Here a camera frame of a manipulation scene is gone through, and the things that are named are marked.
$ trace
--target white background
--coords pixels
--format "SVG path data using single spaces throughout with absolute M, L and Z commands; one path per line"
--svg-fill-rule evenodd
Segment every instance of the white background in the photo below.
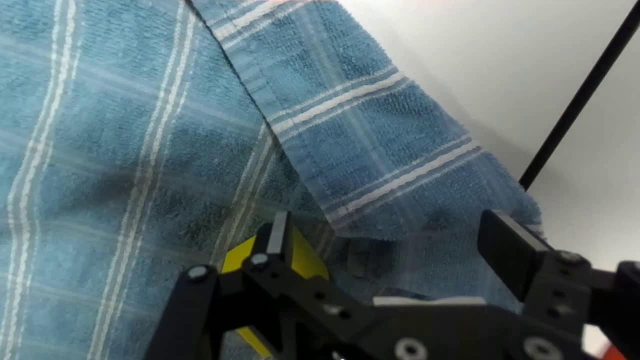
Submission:
M 633 0 L 343 0 L 390 59 L 515 177 Z M 640 32 L 532 186 L 556 248 L 640 260 Z

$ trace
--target screw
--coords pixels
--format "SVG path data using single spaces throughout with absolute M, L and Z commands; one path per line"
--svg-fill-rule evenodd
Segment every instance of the screw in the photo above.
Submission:
M 562 353 L 545 339 L 525 339 L 522 345 L 524 353 L 532 360 L 562 360 Z
M 331 360 L 343 360 L 339 353 L 331 353 Z
M 322 310 L 325 315 L 329 315 L 329 316 L 338 316 L 338 319 L 343 319 L 343 320 L 347 320 L 351 316 L 345 308 L 335 306 L 335 305 L 323 305 Z
M 193 266 L 193 268 L 188 271 L 188 279 L 192 282 L 202 281 L 206 275 L 208 275 L 206 266 Z
M 549 315 L 556 319 L 564 319 L 564 316 L 574 315 L 574 308 L 567 305 L 556 305 L 554 308 L 549 308 Z
M 583 258 L 579 255 L 574 253 L 558 253 L 559 260 L 566 265 L 579 265 Z
M 397 360 L 425 360 L 428 358 L 428 351 L 415 339 L 399 339 L 396 343 L 396 358 Z
M 266 257 L 266 255 L 254 255 L 254 257 L 250 258 L 250 263 L 252 263 L 252 268 L 254 268 L 254 271 L 263 271 L 266 265 L 268 265 L 268 257 Z

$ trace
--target black cable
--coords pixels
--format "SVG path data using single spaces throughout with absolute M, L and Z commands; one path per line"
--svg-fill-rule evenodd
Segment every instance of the black cable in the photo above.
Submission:
M 532 183 L 538 178 L 540 170 L 544 169 L 547 159 L 554 154 L 554 150 L 558 148 L 558 145 L 562 142 L 566 132 L 571 129 L 571 125 L 575 123 L 575 118 L 579 117 L 579 112 L 583 111 L 583 107 L 587 104 L 592 94 L 598 91 L 598 87 L 603 80 L 603 76 L 607 74 L 607 70 L 616 64 L 617 56 L 624 52 L 626 45 L 631 41 L 638 27 L 640 27 L 640 0 L 631 9 L 631 13 L 626 17 L 626 21 L 621 23 L 620 31 L 616 32 L 611 43 L 606 46 L 599 60 L 592 69 L 592 73 L 582 83 L 579 91 L 575 93 L 575 97 L 571 98 L 571 102 L 567 104 L 567 108 L 559 117 L 554 130 L 544 141 L 544 145 L 538 150 L 538 154 L 534 157 L 534 161 L 528 164 L 525 172 L 519 178 L 519 186 L 524 190 L 528 190 L 532 186 Z

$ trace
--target blue plaid towel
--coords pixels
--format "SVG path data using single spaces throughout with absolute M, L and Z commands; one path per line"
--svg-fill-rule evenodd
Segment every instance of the blue plaid towel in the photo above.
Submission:
M 178 273 L 277 210 L 353 297 L 509 305 L 480 212 L 536 205 L 339 5 L 0 9 L 0 358 L 140 358 Z

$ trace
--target blue checkered cloth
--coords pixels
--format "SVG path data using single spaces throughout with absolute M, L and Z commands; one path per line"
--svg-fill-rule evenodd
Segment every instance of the blue checkered cloth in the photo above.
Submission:
M 178 273 L 277 210 L 353 297 L 509 302 L 480 212 L 536 205 L 339 5 L 0 9 L 0 358 L 140 358 Z

